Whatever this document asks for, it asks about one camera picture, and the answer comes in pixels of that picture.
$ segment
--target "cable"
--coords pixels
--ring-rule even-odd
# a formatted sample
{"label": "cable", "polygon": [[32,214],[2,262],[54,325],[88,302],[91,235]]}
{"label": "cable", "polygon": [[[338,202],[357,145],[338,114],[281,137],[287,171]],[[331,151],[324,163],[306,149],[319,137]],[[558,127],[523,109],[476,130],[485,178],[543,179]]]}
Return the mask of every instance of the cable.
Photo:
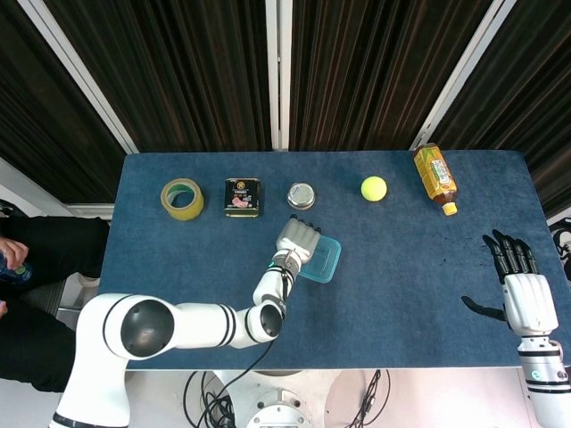
{"label": "cable", "polygon": [[[194,423],[194,421],[192,420],[192,418],[188,414],[188,408],[186,406],[186,396],[188,394],[188,388],[189,388],[190,383],[192,382],[193,378],[196,376],[196,374],[198,372],[191,373],[190,376],[188,376],[188,379],[186,380],[185,389],[183,391],[183,397],[182,397],[182,406],[183,406],[183,410],[185,412],[185,418],[188,421],[188,423],[193,428],[199,428],[203,421],[206,424],[207,428],[236,428],[235,419],[234,419],[234,408],[232,406],[232,400],[230,399],[229,395],[226,395],[224,397],[221,397],[221,395],[222,395],[222,393],[224,393],[224,391],[227,390],[228,386],[230,386],[232,383],[235,383],[235,382],[239,381],[240,379],[242,379],[254,367],[256,367],[256,365],[258,365],[258,363],[260,363],[260,361],[262,361],[264,359],[264,357],[266,357],[266,355],[268,355],[268,352],[271,349],[273,344],[274,344],[274,341],[270,342],[268,347],[261,353],[261,355],[250,366],[248,366],[248,368],[246,368],[240,375],[238,375],[237,377],[232,379],[232,381],[230,381],[228,384],[226,384],[222,388],[222,390],[218,393],[218,395],[216,395],[216,396],[214,396],[214,394],[212,392],[206,392],[205,393],[205,389],[208,387],[208,385],[210,385],[210,383],[212,382],[212,380],[214,378],[210,379],[208,381],[208,383],[206,385],[204,385],[204,379],[205,379],[206,373],[203,374],[203,378],[201,380],[201,390],[202,390],[201,391],[201,402],[202,402],[202,404],[204,404],[205,409],[204,409],[200,419],[198,420],[198,424]],[[218,420],[215,419],[214,414],[213,414],[215,409],[217,409],[219,411],[219,413],[221,414],[221,417]]]}
{"label": "cable", "polygon": [[373,374],[373,377],[368,383],[367,390],[365,392],[365,395],[363,396],[363,400],[360,403],[360,408],[359,411],[357,412],[357,415],[355,415],[352,422],[349,425],[346,425],[345,428],[363,428],[365,426],[373,424],[378,419],[378,417],[381,416],[381,413],[383,413],[383,410],[385,410],[386,403],[388,402],[389,395],[391,393],[391,375],[389,374],[388,370],[385,371],[386,371],[386,377],[388,378],[388,389],[386,392],[385,402],[383,403],[381,409],[378,411],[377,415],[373,419],[365,423],[365,417],[367,416],[368,412],[370,412],[371,408],[373,407],[373,404],[375,403],[375,398],[377,395],[377,386],[379,381],[381,380],[381,371],[378,369],[375,371],[375,374]]}

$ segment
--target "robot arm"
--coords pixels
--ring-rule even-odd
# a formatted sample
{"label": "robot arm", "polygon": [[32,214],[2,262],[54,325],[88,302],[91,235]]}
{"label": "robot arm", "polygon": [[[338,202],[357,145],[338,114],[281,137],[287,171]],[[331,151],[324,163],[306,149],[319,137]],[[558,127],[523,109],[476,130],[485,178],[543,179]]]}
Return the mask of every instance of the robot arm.
{"label": "robot arm", "polygon": [[253,294],[254,306],[182,303],[137,294],[102,294],[81,311],[70,380],[50,428],[119,428],[129,421],[125,369],[131,359],[173,348],[244,348],[277,338],[286,300],[302,264],[310,261],[319,230],[292,217]]}
{"label": "robot arm", "polygon": [[547,279],[539,275],[531,249],[521,240],[493,231],[484,236],[504,296],[504,310],[489,309],[462,296],[475,312],[507,321],[521,337],[517,348],[537,422],[544,428],[571,427],[571,384],[563,351],[549,334],[559,326]]}

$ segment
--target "plastic bottle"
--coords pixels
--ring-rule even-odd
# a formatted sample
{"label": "plastic bottle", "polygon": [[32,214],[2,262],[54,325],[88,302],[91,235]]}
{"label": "plastic bottle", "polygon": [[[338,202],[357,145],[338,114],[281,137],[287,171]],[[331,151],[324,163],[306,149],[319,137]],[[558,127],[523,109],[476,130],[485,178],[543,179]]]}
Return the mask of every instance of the plastic bottle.
{"label": "plastic bottle", "polygon": [[441,205],[447,216],[456,214],[454,200],[458,188],[438,146],[434,143],[421,145],[414,152],[414,163],[428,197]]}
{"label": "plastic bottle", "polygon": [[24,262],[16,270],[11,270],[6,267],[6,257],[0,252],[0,281],[5,281],[10,284],[24,284],[32,276],[31,266]]}

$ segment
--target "yellow bottle cap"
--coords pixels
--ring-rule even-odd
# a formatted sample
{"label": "yellow bottle cap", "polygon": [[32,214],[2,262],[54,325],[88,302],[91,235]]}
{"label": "yellow bottle cap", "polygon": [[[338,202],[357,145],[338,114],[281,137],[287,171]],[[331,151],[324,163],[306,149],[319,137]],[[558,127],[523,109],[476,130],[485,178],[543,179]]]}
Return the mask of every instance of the yellow bottle cap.
{"label": "yellow bottle cap", "polygon": [[456,204],[454,202],[448,202],[443,205],[444,214],[447,216],[453,216],[458,212]]}

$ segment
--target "black pants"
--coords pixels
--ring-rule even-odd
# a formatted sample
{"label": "black pants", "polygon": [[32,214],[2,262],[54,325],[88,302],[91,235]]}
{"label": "black pants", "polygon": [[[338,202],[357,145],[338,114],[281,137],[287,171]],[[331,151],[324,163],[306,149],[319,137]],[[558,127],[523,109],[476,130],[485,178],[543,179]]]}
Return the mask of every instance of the black pants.
{"label": "black pants", "polygon": [[75,333],[18,294],[75,272],[99,277],[109,227],[101,219],[36,217],[0,218],[0,229],[28,246],[32,267],[24,288],[0,282],[0,299],[8,305],[0,319],[0,378],[61,392],[73,367]]}

